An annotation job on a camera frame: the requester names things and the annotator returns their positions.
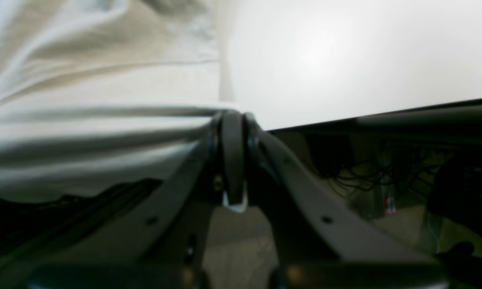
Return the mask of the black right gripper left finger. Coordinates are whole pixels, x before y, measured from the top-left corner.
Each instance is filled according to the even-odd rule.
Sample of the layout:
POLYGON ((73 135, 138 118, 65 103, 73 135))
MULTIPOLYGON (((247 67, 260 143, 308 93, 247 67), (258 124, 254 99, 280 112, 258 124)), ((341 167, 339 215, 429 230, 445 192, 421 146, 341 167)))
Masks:
POLYGON ((31 271, 26 289, 208 289, 201 269, 215 207, 243 202, 243 116, 213 117, 169 179, 125 216, 31 271))

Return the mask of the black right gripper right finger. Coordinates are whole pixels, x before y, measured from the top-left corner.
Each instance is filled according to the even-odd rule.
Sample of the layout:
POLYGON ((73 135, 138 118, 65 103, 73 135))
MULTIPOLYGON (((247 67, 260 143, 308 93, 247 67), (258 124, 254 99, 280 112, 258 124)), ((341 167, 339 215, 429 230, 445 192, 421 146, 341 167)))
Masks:
POLYGON ((269 289, 448 289, 435 259, 351 212, 292 151, 243 115, 250 200, 273 230, 269 289))

